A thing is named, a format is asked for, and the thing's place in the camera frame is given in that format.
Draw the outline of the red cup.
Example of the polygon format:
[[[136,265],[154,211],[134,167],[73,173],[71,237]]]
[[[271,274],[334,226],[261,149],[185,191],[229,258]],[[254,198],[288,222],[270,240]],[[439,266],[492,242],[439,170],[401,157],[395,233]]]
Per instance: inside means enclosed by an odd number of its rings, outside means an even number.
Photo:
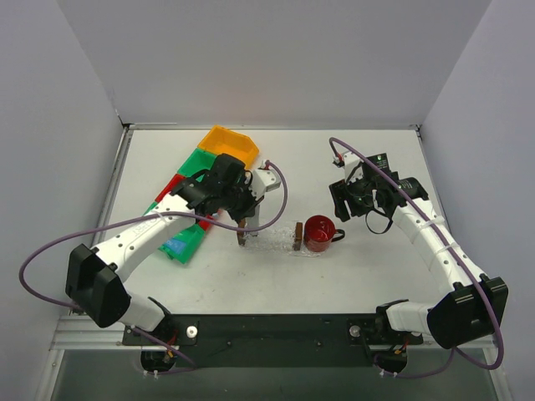
[[[316,253],[326,251],[332,242],[344,238],[345,231],[337,228],[327,216],[311,216],[304,223],[303,240],[309,251]]]

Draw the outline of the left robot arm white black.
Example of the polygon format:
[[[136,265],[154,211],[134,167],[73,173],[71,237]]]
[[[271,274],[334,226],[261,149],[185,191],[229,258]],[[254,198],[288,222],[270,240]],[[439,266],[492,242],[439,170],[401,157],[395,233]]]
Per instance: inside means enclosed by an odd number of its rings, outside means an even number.
[[[93,248],[77,246],[69,255],[66,294],[99,327],[116,322],[141,328],[152,343],[171,335],[161,305],[127,292],[125,282],[151,253],[205,216],[226,211],[235,221],[254,216],[268,184],[266,170],[248,171],[240,160],[218,155],[209,170],[185,177],[145,215],[120,234]]]

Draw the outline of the clear glass tray wooden handles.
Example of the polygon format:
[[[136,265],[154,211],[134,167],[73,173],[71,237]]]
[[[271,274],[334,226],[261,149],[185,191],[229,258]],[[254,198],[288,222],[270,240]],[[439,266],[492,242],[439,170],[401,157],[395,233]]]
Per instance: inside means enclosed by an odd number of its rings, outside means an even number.
[[[319,257],[304,245],[304,224],[291,221],[284,226],[270,226],[255,233],[238,233],[238,245],[247,251],[284,254],[300,257]]]

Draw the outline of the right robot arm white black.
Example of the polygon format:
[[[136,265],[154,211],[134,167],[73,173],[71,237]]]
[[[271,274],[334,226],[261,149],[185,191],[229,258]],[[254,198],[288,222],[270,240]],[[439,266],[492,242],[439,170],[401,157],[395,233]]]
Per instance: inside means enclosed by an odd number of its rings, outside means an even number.
[[[330,185],[334,214],[341,221],[375,212],[409,239],[442,299],[435,305],[400,300],[378,307],[391,332],[432,336],[445,349],[491,335],[502,320],[508,288],[491,279],[455,242],[421,183],[401,179],[386,154],[362,161],[351,151],[334,157],[344,178]]]

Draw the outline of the white toothpaste tube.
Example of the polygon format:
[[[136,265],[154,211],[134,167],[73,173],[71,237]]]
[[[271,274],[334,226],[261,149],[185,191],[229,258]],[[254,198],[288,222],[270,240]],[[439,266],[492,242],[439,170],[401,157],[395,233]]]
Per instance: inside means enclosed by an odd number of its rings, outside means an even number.
[[[258,227],[260,226],[260,205],[257,204],[254,208],[253,215],[245,219],[246,228],[248,229],[247,234],[249,236],[258,236]]]

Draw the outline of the blue toothpaste box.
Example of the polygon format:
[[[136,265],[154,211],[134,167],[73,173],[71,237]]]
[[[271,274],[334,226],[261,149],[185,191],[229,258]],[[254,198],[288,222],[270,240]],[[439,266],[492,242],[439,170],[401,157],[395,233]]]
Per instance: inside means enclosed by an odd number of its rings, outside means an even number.
[[[186,247],[186,243],[179,239],[171,238],[165,242],[164,247],[172,254],[176,254],[178,256],[183,252],[184,248]]]

